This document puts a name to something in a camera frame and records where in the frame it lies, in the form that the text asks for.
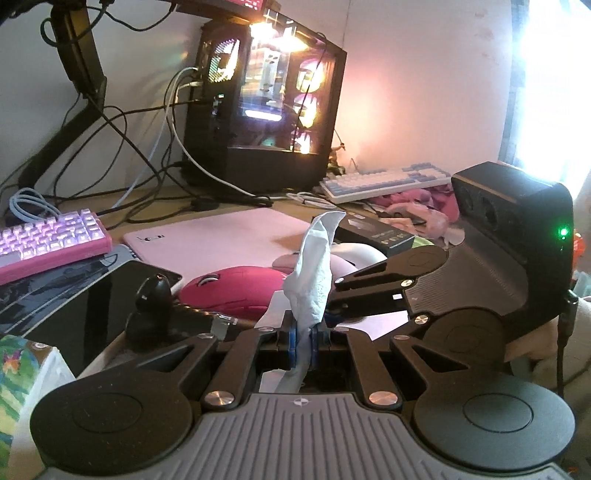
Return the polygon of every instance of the orange object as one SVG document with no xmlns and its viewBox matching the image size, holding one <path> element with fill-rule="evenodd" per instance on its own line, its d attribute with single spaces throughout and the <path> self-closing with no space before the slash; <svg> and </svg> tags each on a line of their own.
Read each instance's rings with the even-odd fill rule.
<svg viewBox="0 0 591 480">
<path fill-rule="evenodd" d="M 575 230 L 574 231 L 574 245 L 573 245 L 573 270 L 577 266 L 577 262 L 579 258 L 583 256 L 585 253 L 585 240 L 583 237 Z"/>
</svg>

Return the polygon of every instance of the mouse scroll wheel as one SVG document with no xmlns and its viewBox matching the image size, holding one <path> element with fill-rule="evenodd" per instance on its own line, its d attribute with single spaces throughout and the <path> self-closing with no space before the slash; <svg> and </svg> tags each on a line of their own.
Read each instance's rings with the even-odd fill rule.
<svg viewBox="0 0 591 480">
<path fill-rule="evenodd" d="M 199 280 L 199 282 L 197 282 L 197 286 L 201 287 L 203 285 L 205 285 L 206 283 L 210 283 L 212 281 L 218 281 L 220 279 L 220 276 L 217 274 L 211 274 L 211 275 L 205 275 L 201 280 Z"/>
</svg>

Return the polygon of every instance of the pink keyboard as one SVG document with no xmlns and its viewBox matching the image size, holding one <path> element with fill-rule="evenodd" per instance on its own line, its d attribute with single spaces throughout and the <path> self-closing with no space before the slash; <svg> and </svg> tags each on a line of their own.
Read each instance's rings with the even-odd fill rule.
<svg viewBox="0 0 591 480">
<path fill-rule="evenodd" d="M 90 210 L 17 225 L 0 236 L 0 285 L 112 248 L 111 236 Z"/>
</svg>

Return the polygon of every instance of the black smartphone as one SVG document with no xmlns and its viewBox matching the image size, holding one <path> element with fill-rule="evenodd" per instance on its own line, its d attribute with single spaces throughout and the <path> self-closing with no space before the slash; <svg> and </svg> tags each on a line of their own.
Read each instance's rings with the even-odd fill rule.
<svg viewBox="0 0 591 480">
<path fill-rule="evenodd" d="M 72 297 L 24 337 L 57 347 L 75 376 L 80 375 L 123 331 L 135 310 L 135 295 L 146 278 L 160 273 L 171 287 L 181 275 L 129 261 Z"/>
</svg>

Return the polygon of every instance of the pink computer mouse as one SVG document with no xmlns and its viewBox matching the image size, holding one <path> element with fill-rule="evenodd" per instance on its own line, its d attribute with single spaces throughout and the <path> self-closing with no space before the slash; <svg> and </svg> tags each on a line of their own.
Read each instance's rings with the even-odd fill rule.
<svg viewBox="0 0 591 480">
<path fill-rule="evenodd" d="M 282 255 L 273 262 L 272 267 L 275 270 L 290 274 L 296 267 L 297 259 L 297 252 L 293 254 Z M 338 257 L 337 255 L 330 256 L 330 271 L 332 272 L 333 282 L 337 278 L 357 272 L 357 270 L 358 269 L 355 266 L 353 266 L 350 262 L 347 262 L 344 258 Z"/>
<path fill-rule="evenodd" d="M 232 267 L 191 280 L 178 294 L 182 303 L 246 320 L 259 320 L 287 275 L 272 268 Z"/>
</svg>

